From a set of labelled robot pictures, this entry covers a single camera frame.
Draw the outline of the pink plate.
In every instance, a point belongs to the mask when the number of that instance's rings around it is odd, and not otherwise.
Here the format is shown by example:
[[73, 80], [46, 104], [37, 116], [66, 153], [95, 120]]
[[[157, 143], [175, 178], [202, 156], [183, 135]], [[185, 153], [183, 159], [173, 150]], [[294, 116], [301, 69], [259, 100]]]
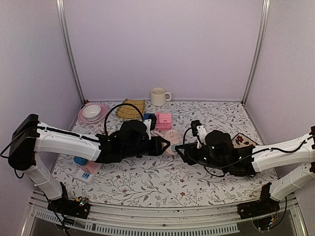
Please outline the pink plate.
[[88, 103], [78, 113], [79, 121], [92, 124], [105, 118], [108, 108], [103, 103]]

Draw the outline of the cyan cube adapter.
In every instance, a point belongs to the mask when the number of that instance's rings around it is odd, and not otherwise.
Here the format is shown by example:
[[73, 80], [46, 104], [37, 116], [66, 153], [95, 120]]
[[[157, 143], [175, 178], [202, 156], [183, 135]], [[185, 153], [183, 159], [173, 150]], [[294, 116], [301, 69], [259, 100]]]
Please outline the cyan cube adapter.
[[87, 159], [82, 158], [82, 157], [77, 157], [77, 156], [73, 158], [73, 161], [79, 166], [84, 166], [88, 162]]

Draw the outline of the aluminium corner post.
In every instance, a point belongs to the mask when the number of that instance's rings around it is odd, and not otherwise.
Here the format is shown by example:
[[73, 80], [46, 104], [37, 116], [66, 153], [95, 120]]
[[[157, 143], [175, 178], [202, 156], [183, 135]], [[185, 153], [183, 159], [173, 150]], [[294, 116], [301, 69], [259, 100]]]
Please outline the aluminium corner post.
[[74, 55], [73, 55], [73, 51], [71, 47], [70, 36], [69, 36], [67, 21], [66, 21], [64, 1], [56, 0], [56, 7], [57, 7], [57, 14], [58, 14], [59, 23], [60, 23], [61, 32], [62, 32], [63, 42], [65, 46], [65, 52], [66, 52], [67, 60], [70, 67], [70, 72], [74, 81], [74, 85], [75, 85], [80, 103], [84, 105], [86, 100], [85, 100], [83, 89], [79, 80], [79, 76], [78, 76], [78, 72], [77, 72], [77, 68], [75, 64], [75, 59], [74, 59]]
[[250, 93], [251, 93], [254, 79], [255, 79], [255, 75], [256, 75], [256, 71], [258, 68], [259, 59], [260, 59], [261, 51], [263, 48], [264, 36], [265, 36], [267, 24], [268, 24], [270, 3], [271, 3], [270, 0], [263, 0], [262, 1], [262, 10], [261, 10], [261, 15], [260, 15], [258, 35], [257, 35], [254, 55], [253, 55], [253, 59], [252, 59], [252, 63], [251, 63], [245, 91], [244, 91], [242, 101], [241, 101], [244, 106], [246, 106], [246, 104], [249, 100]]

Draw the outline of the left aluminium corner post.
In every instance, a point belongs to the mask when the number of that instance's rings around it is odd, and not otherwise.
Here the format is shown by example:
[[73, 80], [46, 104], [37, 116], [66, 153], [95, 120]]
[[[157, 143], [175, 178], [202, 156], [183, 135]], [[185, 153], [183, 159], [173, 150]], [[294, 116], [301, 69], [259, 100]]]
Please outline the left aluminium corner post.
[[56, 0], [56, 7], [57, 7], [57, 14], [58, 14], [59, 23], [60, 23], [61, 32], [62, 32], [63, 42], [65, 46], [65, 52], [66, 52], [67, 60], [70, 67], [70, 72], [74, 81], [74, 85], [75, 85], [80, 103], [84, 105], [86, 100], [85, 100], [83, 89], [79, 80], [79, 76], [78, 76], [78, 72], [77, 72], [77, 68], [75, 64], [75, 59], [74, 59], [74, 55], [73, 55], [73, 51], [71, 47], [70, 36], [69, 36], [67, 21], [66, 21], [64, 1]]

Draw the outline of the right aluminium corner post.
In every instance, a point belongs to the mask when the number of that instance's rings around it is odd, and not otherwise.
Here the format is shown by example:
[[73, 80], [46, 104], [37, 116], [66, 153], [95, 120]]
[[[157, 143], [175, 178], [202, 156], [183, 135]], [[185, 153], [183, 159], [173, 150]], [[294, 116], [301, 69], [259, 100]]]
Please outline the right aluminium corner post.
[[261, 51], [263, 48], [264, 36], [265, 36], [267, 24], [268, 24], [270, 3], [271, 3], [270, 0], [263, 0], [262, 1], [262, 10], [261, 10], [261, 15], [260, 15], [258, 35], [257, 35], [254, 55], [253, 55], [253, 59], [252, 59], [252, 63], [251, 63], [245, 91], [244, 91], [242, 101], [241, 101], [244, 106], [246, 106], [246, 104], [249, 100], [250, 93], [251, 93], [254, 79], [255, 79], [255, 75], [256, 75], [256, 71], [258, 68], [259, 59], [260, 59]]

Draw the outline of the round pink socket hub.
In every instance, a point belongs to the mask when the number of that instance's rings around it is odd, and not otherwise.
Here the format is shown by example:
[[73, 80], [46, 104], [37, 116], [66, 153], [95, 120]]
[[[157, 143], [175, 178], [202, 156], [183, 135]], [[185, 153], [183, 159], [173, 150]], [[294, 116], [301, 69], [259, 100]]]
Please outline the round pink socket hub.
[[[166, 131], [166, 133], [164, 134], [164, 138], [168, 141], [171, 142], [171, 146], [172, 145], [180, 145], [182, 143], [182, 135], [174, 129], [168, 130]], [[171, 150], [171, 146], [166, 150], [167, 154], [169, 155], [176, 155], [176, 152], [173, 152]]]

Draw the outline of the white bowl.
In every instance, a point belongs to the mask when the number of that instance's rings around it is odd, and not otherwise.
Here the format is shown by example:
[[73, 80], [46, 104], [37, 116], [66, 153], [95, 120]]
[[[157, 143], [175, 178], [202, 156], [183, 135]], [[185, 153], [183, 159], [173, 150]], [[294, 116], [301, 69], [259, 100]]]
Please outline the white bowl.
[[83, 117], [88, 121], [95, 121], [99, 119], [101, 114], [101, 107], [99, 105], [86, 106], [83, 111]]

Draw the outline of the pink cube adapter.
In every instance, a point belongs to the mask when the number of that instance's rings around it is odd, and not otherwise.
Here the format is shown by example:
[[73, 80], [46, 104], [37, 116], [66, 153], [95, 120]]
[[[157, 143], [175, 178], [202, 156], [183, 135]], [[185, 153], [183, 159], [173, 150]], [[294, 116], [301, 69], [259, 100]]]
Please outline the pink cube adapter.
[[93, 161], [87, 161], [85, 165], [81, 166], [81, 170], [88, 174], [94, 174], [98, 167], [99, 167], [98, 163], [95, 163]]

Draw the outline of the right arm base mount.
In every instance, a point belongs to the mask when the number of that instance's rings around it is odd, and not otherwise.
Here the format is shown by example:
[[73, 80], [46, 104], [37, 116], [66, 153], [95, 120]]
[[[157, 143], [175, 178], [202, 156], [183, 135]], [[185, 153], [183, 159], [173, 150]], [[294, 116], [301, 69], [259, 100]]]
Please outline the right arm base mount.
[[271, 199], [270, 186], [271, 183], [268, 183], [262, 187], [258, 200], [237, 205], [237, 213], [241, 219], [269, 214], [280, 209], [280, 201]]

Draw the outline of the floral square tray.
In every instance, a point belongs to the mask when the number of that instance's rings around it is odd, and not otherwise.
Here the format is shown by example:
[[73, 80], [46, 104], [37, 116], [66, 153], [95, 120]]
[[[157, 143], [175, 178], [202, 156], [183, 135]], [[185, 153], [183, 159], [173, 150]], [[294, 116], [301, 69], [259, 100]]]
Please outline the floral square tray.
[[243, 133], [238, 133], [232, 138], [232, 144], [235, 148], [258, 146], [259, 144], [247, 137]]

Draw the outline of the white power strip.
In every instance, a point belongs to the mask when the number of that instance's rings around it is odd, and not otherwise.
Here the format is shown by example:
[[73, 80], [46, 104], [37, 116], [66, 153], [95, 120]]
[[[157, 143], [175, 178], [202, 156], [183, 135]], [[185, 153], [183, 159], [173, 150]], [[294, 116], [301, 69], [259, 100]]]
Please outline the white power strip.
[[78, 172], [75, 175], [75, 179], [80, 181], [80, 182], [83, 182], [84, 184], [90, 185], [93, 182], [99, 169], [100, 169], [100, 165], [94, 174], [88, 174], [88, 173], [82, 171], [81, 167], [80, 167], [80, 169], [78, 170]]

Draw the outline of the aluminium front rail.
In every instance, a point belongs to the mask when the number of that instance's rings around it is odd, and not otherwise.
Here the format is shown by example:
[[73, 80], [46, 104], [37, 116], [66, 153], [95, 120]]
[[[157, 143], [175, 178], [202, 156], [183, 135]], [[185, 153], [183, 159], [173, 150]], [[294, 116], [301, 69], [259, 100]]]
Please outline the aluminium front rail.
[[192, 207], [137, 207], [92, 203], [87, 219], [49, 211], [43, 194], [31, 196], [21, 234], [24, 236], [306, 236], [294, 195], [280, 204], [275, 221], [263, 230], [271, 214], [243, 219], [237, 204]]

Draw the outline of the dark blue cube adapter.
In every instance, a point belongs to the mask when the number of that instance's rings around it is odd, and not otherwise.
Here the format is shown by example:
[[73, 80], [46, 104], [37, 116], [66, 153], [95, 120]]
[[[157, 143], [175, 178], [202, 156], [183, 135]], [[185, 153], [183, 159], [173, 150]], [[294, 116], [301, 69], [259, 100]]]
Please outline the dark blue cube adapter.
[[156, 115], [154, 113], [145, 113], [143, 115], [143, 118], [144, 120], [147, 120], [147, 119], [155, 119]]

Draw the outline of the pink power strip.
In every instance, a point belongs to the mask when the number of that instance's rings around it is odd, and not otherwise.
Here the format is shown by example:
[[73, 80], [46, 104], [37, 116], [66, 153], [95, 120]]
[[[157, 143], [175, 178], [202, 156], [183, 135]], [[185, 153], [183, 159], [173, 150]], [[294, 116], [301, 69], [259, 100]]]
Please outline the pink power strip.
[[157, 122], [155, 125], [156, 131], [166, 131], [172, 128], [172, 115], [170, 113], [155, 113]]

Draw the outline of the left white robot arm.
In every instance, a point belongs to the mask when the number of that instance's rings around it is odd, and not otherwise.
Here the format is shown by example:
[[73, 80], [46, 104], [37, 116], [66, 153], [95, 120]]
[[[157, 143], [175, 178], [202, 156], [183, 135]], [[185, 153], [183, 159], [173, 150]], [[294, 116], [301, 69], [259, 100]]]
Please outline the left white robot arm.
[[125, 121], [112, 134], [86, 136], [57, 129], [40, 122], [30, 114], [12, 134], [10, 143], [1, 154], [14, 170], [25, 173], [36, 187], [52, 200], [62, 213], [70, 213], [72, 200], [42, 163], [39, 153], [51, 152], [71, 155], [100, 164], [119, 163], [128, 157], [160, 156], [171, 143], [160, 136], [151, 136], [149, 120]]

